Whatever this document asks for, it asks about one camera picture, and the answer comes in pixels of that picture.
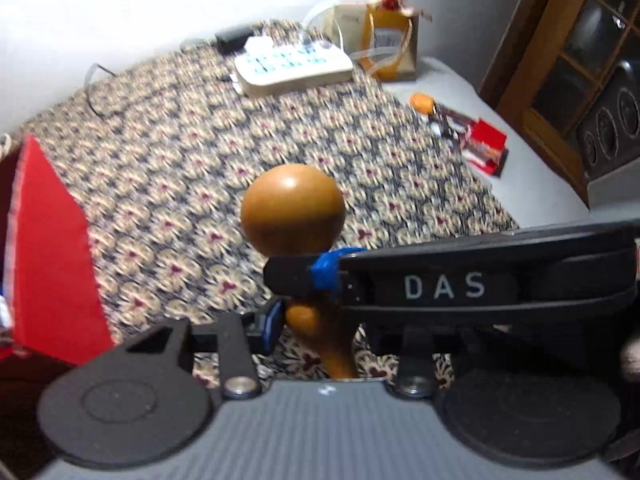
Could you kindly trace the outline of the person's right hand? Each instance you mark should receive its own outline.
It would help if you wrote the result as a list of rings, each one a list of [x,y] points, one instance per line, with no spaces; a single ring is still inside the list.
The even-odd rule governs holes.
[[[620,370],[628,382],[640,382],[640,336],[627,341],[620,352]]]

